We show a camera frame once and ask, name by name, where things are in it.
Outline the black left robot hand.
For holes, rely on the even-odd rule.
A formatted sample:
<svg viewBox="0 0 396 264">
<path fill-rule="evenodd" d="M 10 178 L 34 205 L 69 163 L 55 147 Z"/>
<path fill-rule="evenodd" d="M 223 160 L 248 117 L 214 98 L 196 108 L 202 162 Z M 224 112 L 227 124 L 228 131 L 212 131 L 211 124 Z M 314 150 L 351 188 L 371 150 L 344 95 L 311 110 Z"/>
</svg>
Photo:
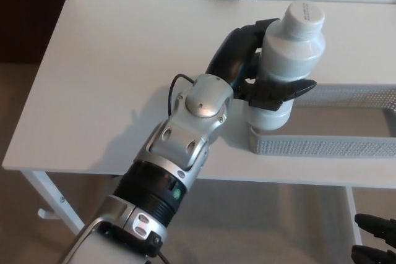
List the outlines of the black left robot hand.
<svg viewBox="0 0 396 264">
<path fill-rule="evenodd" d="M 249 106 L 278 111 L 283 103 L 312 90 L 317 82 L 300 79 L 276 82 L 258 79 L 259 54 L 267 28 L 276 19 L 258 20 L 254 25 L 236 28 L 225 38 L 206 73 L 220 77 L 233 89 L 233 98 L 247 101 Z"/>
</svg>

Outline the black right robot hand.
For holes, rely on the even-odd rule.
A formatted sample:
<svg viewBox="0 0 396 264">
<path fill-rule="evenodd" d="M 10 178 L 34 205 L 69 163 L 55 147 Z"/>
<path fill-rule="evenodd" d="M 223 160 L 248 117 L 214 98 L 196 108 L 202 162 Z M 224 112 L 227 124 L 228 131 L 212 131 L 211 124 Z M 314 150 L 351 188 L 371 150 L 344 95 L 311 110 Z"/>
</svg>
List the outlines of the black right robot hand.
<svg viewBox="0 0 396 264">
<path fill-rule="evenodd" d="M 358 227 L 395 248 L 395 220 L 358 213 L 355 215 Z M 383 251 L 365 245 L 353 245 L 351 248 L 353 263 L 395 263 L 395 252 Z"/>
</svg>

